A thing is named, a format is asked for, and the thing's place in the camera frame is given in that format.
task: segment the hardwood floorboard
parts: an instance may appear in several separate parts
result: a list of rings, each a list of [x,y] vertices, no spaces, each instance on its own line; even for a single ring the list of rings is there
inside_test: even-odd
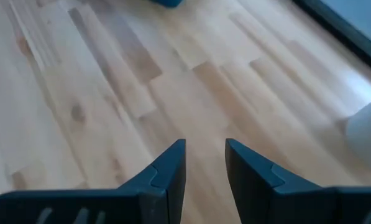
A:
[[[0,0],[0,194],[116,188],[187,140],[183,223],[240,223],[235,138],[322,185],[371,185],[346,121],[371,69],[290,0]]]

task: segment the wood knot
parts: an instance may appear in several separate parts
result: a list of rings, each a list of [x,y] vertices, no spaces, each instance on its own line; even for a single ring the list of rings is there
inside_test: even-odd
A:
[[[25,37],[21,37],[17,39],[17,45],[21,52],[26,56],[26,57],[33,57],[32,50],[29,47],[28,41],[25,39]]]
[[[79,104],[72,106],[71,116],[77,122],[84,123],[86,121],[85,112]]]

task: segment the blue object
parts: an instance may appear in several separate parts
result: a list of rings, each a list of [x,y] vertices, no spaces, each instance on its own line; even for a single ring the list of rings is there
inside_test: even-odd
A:
[[[170,8],[177,7],[182,2],[182,0],[152,0],[152,1]]]

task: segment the wooden floor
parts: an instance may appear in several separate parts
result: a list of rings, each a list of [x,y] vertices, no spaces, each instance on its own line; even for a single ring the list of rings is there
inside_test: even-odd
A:
[[[183,223],[239,223],[236,138],[320,185],[371,185],[344,141],[371,70],[290,0],[0,0],[0,193],[113,188],[187,140]]]

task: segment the white object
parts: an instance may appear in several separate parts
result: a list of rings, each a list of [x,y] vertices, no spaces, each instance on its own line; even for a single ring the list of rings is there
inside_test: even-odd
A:
[[[371,103],[348,120],[346,138],[351,150],[371,167]]]

